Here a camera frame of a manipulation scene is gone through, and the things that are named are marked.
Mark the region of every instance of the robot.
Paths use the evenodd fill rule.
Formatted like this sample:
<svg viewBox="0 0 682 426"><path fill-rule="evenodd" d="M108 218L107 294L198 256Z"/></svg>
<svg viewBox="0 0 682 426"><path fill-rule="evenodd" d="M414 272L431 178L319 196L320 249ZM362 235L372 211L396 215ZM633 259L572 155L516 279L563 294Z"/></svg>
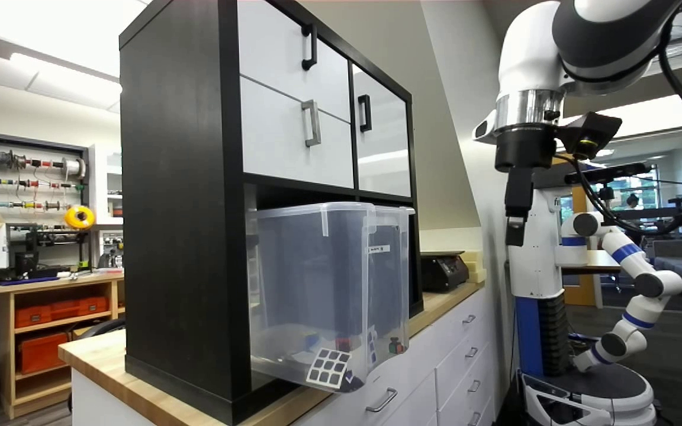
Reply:
<svg viewBox="0 0 682 426"><path fill-rule="evenodd" d="M496 108L473 131L474 140L496 144L495 168L509 174L504 210L520 348L517 384L527 417L541 426L656 423L649 382L618 362L646 350L644 332L682 291L682 280L653 269L644 252L598 211L560 224L558 197L569 188L563 182L539 185L536 176L552 171L557 140L574 159L585 160L595 159L614 137L622 121L595 113L560 125L561 103L566 95L607 94L641 78L669 42L681 3L565 0L531 6L507 31ZM601 240L634 278L639 296L612 331L571 357L561 267L587 264L590 237Z"/></svg>

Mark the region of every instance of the white robot arm with blue stripes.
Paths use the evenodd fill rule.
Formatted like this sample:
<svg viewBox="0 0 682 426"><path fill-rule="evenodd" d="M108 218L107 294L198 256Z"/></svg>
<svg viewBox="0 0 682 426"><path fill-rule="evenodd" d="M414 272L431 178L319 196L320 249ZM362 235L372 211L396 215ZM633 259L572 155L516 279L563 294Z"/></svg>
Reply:
<svg viewBox="0 0 682 426"><path fill-rule="evenodd" d="M677 273L655 270L647 262L646 254L620 228L602 226L601 222L603 218L598 212L574 215L562 224L563 242L582 239L585 244L586 237L601 239L601 247L633 277L639 294L628 302L622 319L612 331L573 359L581 372L601 364L619 362L646 350L646 337L641 332L654 327L670 297L682 291L682 278Z"/></svg>

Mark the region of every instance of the black cabinet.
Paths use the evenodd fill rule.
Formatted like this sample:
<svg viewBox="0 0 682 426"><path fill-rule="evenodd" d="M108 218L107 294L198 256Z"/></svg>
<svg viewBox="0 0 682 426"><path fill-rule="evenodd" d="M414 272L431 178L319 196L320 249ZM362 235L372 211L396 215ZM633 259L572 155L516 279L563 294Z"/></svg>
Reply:
<svg viewBox="0 0 682 426"><path fill-rule="evenodd" d="M243 48L254 46L254 40L246 43L239 31L239 23L246 27L251 22L239 16L243 11L236 0L154 0L120 40L124 263L131 305L126 369L227 424L243 421L296 386L251 370L246 250L255 242L247 233L246 208L362 201L417 210L409 92L299 3L268 4L265 13L277 11L290 22L284 22L285 34L271 34L277 30L267 27L260 37L297 40L301 46L289 49L295 48L295 57L264 56L263 64L255 62L259 52ZM310 83L290 86L289 76L269 80L271 73L263 70L271 67L308 73L297 81ZM397 154L396 161L406 158L408 196L371 191L385 185L360 184L360 103L353 67L403 102L406 129L398 133L407 135L406 152ZM339 91L311 83L309 73L330 73L336 80L343 75L349 86L341 93L348 99L339 104ZM320 75L314 80L324 79ZM267 99L270 108L260 105ZM251 107L261 109L246 110ZM376 114L379 104L372 107ZM374 131L384 129L383 116L374 116L380 117ZM254 128L260 123L267 130ZM284 132L277 126L281 123L301 123L307 134ZM274 148L260 144L287 143L287 138L300 144L300 149L289 146L300 157L272 154L272 163L251 161ZM330 148L339 153L348 149L348 161L339 159L339 164L315 167L309 174L283 172L300 167L300 161L323 159L321 150ZM346 164L348 172L330 172L330 167ZM414 215L409 232L411 316L423 308L417 230Z"/></svg>

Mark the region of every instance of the workbench shelf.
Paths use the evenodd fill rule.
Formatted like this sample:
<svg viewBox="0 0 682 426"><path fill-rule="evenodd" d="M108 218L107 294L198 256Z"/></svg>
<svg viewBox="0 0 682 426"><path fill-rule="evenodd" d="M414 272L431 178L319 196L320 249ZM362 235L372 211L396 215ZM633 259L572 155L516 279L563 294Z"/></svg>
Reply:
<svg viewBox="0 0 682 426"><path fill-rule="evenodd" d="M16 309L28 305L49 304L55 300L82 295L106 296L108 310L16 327ZM118 302L124 299L124 276L115 273L92 275L78 280L52 281L0 288L0 392L9 418L16 418L49 405L65 401L70 394L70 369L66 364L22 374L17 366L17 349L23 339L40 334L69 332L92 321L117 318Z"/></svg>

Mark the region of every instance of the yellow spool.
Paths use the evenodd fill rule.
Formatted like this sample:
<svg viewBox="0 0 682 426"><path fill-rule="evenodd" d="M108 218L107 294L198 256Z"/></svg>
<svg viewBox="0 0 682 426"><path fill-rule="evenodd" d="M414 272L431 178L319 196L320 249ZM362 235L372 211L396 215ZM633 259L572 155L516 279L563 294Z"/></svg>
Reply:
<svg viewBox="0 0 682 426"><path fill-rule="evenodd" d="M65 213L65 223L75 229L89 229L95 219L94 212L84 205L74 205Z"/></svg>

